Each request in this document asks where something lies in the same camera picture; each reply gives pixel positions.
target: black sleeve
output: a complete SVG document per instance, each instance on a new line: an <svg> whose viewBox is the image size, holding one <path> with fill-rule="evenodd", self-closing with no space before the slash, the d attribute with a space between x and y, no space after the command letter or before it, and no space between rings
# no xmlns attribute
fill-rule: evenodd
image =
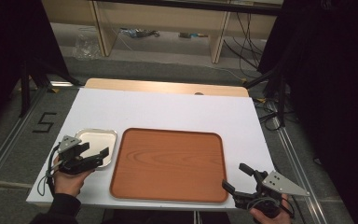
<svg viewBox="0 0 358 224"><path fill-rule="evenodd" d="M53 203L46 214L38 214L31 224L77 224L75 216L80 208L80 201L68 194L55 194Z"/></svg>

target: tray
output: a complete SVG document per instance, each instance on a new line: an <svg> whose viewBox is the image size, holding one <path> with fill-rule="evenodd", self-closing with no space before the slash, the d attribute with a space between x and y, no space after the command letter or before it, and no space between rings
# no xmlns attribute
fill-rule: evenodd
<svg viewBox="0 0 358 224"><path fill-rule="evenodd" d="M122 199L222 203L222 179L218 134L130 128L123 133L110 192Z"/></svg>
<svg viewBox="0 0 358 224"><path fill-rule="evenodd" d="M89 142L89 149L84 151L80 156L86 158L100 153L106 147L109 147L109 155L103 158L103 164L98 168L103 168L112 160L113 148L115 147L117 133L112 130L101 129L82 129L75 135L83 143Z"/></svg>

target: hand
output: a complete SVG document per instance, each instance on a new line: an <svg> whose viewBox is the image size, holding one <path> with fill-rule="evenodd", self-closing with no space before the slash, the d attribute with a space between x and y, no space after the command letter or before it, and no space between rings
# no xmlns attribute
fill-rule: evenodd
<svg viewBox="0 0 358 224"><path fill-rule="evenodd" d="M282 205L285 208L289 208L289 204L287 203L287 195L283 194L282 197L285 200L282 200ZM250 210L251 215L257 219L262 224L290 224L290 216L285 211L281 209L281 212L279 215L277 215L275 218L269 218L266 217L260 210L252 208Z"/></svg>
<svg viewBox="0 0 358 224"><path fill-rule="evenodd" d="M78 175L68 175L57 170L53 175L55 193L64 193L76 197L84 185L84 180L92 172L94 172L94 170L86 171Z"/></svg>

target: brown wooden tray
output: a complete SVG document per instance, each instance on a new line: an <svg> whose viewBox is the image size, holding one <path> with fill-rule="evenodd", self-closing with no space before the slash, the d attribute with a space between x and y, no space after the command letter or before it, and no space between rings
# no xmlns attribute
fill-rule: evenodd
<svg viewBox="0 0 358 224"><path fill-rule="evenodd" d="M125 199L222 203L221 137L130 128L123 133L110 192Z"/></svg>

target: white tabletop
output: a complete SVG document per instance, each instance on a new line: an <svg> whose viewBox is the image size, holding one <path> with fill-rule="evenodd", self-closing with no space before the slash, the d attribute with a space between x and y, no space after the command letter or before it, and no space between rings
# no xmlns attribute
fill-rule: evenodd
<svg viewBox="0 0 358 224"><path fill-rule="evenodd" d="M62 125L54 146L64 135L75 136L85 128L115 130L117 142L112 162L91 174L77 198L85 205L106 208L227 210L235 208L232 197L224 203L192 203L114 198L109 186L114 172L121 135L129 128L148 128L217 133L223 140L227 181L238 191L255 192L255 179L238 169L241 162L259 171L272 171L269 150L251 98L140 91L81 89ZM27 198L28 203L52 202L37 183L45 175L47 161Z"/></svg>

